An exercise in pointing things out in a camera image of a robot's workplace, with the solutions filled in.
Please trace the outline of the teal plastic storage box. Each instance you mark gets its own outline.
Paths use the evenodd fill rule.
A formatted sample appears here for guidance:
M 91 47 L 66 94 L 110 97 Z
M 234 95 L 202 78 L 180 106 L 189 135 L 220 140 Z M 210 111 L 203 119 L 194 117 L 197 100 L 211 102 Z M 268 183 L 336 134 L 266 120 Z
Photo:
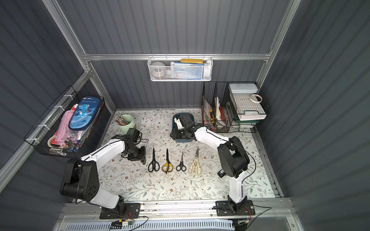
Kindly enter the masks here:
M 172 117 L 172 130 L 171 130 L 171 133 L 170 133 L 170 137 L 175 140 L 176 142 L 179 142 L 179 143 L 186 143 L 186 142 L 191 142 L 192 139 L 187 139 L 184 135 L 182 135 L 180 133 L 180 130 L 178 129 L 177 127 L 177 124 L 176 122 L 174 121 L 174 119 L 178 119 L 180 116 L 182 115 L 187 115 L 189 114 L 190 118 L 192 121 L 194 121 L 194 116 L 191 114 L 191 113 L 185 113 L 185 112 L 182 112 L 182 113 L 177 113 L 175 114 L 173 117 Z

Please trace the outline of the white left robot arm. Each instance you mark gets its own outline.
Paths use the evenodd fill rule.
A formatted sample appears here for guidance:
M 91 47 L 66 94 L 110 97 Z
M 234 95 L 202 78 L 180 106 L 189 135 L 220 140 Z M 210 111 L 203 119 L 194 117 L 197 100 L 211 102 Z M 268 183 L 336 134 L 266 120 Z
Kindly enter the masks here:
M 141 141 L 142 133 L 130 128 L 127 134 L 113 136 L 96 151 L 70 159 L 64 170 L 60 194 L 122 213 L 125 210 L 123 197 L 100 187 L 98 171 L 117 155 L 145 164 L 145 147 L 138 146 Z

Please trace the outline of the small black scissors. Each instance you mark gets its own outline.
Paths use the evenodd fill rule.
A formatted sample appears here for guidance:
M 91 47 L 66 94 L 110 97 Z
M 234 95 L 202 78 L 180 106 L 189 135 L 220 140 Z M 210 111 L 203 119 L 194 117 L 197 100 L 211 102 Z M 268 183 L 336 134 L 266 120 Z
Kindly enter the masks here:
M 181 155 L 181 160 L 179 165 L 176 166 L 177 171 L 183 171 L 185 172 L 187 170 L 186 166 L 184 165 L 184 153 Z

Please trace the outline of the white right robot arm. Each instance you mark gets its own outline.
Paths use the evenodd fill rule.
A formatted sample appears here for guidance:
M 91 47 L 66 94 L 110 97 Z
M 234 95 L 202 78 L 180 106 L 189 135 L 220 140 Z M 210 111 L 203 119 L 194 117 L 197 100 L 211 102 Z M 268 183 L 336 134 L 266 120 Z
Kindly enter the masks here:
M 175 140 L 195 140 L 203 142 L 218 152 L 223 173 L 229 177 L 228 201 L 241 205 L 246 201 L 244 181 L 248 178 L 249 153 L 240 139 L 219 135 L 203 124 L 196 123 L 190 113 L 176 114 L 172 118 L 174 128 L 170 137 Z

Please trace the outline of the cream handled kitchen scissors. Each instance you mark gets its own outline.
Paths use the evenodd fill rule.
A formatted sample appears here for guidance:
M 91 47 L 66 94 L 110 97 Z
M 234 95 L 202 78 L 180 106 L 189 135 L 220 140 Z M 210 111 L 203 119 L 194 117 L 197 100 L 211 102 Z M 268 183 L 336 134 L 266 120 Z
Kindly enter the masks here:
M 202 167 L 200 166 L 200 163 L 199 163 L 199 148 L 197 148 L 194 160 L 188 168 L 188 173 L 190 175 L 196 175 L 196 176 L 200 176 L 202 174 Z

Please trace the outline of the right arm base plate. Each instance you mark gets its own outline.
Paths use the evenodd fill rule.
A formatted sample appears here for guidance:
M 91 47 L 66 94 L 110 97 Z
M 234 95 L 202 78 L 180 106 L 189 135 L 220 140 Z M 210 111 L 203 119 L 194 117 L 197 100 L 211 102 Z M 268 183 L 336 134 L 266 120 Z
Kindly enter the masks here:
M 216 201 L 213 209 L 217 216 L 252 216 L 255 215 L 255 208 L 251 200 L 243 200 L 240 203 L 230 201 Z

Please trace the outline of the large black scissors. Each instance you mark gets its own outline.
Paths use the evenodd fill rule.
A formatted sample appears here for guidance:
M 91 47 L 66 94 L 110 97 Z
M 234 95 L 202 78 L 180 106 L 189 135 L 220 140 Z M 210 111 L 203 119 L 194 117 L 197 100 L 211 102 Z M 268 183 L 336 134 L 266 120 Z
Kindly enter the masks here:
M 156 155 L 155 155 L 155 148 L 153 148 L 152 151 L 152 160 L 148 165 L 148 172 L 152 173 L 154 171 L 159 171 L 160 170 L 160 165 L 159 162 L 156 160 Z

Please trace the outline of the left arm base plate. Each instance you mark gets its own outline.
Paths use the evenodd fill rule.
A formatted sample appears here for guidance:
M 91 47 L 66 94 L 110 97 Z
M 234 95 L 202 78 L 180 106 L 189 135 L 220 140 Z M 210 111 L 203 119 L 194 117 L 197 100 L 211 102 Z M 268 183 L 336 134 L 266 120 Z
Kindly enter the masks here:
M 141 204 L 128 203 L 118 204 L 116 208 L 102 208 L 99 218 L 100 219 L 135 219 L 139 217 Z

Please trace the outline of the yellow handled scissors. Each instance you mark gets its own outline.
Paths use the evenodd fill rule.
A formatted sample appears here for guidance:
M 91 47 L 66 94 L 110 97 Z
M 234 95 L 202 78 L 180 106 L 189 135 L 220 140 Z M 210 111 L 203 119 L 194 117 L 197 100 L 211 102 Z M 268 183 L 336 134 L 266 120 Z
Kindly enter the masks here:
M 171 164 L 169 160 L 169 150 L 168 149 L 166 150 L 166 162 L 162 166 L 162 171 L 165 172 L 166 174 L 173 171 L 173 165 Z

